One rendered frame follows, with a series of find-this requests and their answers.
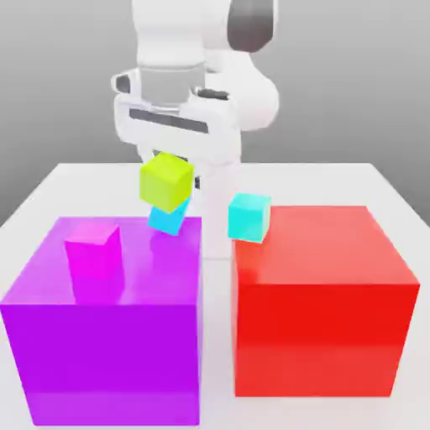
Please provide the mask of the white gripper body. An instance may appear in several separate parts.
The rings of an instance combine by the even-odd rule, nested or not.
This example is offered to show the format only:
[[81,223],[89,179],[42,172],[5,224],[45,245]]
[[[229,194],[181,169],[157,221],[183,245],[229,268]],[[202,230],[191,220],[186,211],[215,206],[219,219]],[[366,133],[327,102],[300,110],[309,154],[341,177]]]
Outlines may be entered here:
[[224,165],[241,154],[240,127],[230,101],[190,95],[173,109],[118,94],[113,111],[120,140],[140,149],[155,149],[209,165]]

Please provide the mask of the small yellow-green cube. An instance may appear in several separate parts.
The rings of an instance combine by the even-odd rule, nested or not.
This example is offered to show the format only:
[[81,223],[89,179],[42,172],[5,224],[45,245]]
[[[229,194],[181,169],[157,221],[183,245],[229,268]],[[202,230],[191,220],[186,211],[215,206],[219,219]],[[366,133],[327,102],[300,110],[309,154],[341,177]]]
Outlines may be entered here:
[[160,152],[139,170],[139,197],[164,212],[175,211],[194,187],[194,165]]

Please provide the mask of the small cyan cube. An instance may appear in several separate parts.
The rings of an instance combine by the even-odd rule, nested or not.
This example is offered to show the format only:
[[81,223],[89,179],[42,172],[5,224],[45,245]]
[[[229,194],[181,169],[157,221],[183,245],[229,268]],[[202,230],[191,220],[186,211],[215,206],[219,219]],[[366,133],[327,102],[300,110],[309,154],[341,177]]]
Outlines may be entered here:
[[228,236],[261,244],[270,226],[271,198],[237,193],[228,206]]

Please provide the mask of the small blue cube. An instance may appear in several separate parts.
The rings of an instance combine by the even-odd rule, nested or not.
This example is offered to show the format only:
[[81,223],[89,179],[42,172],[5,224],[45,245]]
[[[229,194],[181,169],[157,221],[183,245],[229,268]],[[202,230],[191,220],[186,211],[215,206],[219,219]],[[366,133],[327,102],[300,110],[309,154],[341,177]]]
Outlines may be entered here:
[[191,198],[188,197],[179,207],[170,213],[157,207],[152,207],[149,214],[148,225],[162,233],[177,236],[181,229],[190,200]]

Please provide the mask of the small magenta cube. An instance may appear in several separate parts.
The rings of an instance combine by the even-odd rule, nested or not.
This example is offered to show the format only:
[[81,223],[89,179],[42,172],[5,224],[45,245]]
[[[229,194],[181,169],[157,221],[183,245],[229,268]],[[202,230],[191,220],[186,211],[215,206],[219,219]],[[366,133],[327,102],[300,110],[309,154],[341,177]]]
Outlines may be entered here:
[[64,240],[72,290],[80,303],[115,302],[124,288],[120,227],[85,221]]

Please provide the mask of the large red box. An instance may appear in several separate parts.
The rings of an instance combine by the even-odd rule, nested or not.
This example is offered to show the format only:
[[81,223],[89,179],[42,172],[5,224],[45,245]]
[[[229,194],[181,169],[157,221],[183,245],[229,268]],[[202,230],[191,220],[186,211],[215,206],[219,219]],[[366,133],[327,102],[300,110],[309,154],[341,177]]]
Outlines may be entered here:
[[237,396],[389,396],[420,284],[365,207],[275,206],[233,245]]

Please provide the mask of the large purple box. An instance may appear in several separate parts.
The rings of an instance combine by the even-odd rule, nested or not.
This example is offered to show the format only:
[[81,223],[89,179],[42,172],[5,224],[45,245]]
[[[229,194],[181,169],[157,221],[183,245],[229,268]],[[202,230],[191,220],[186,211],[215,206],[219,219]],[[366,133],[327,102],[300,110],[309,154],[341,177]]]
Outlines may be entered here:
[[80,218],[59,218],[0,313],[37,426],[196,426],[202,367],[202,221],[171,236],[110,218],[123,264],[69,271]]

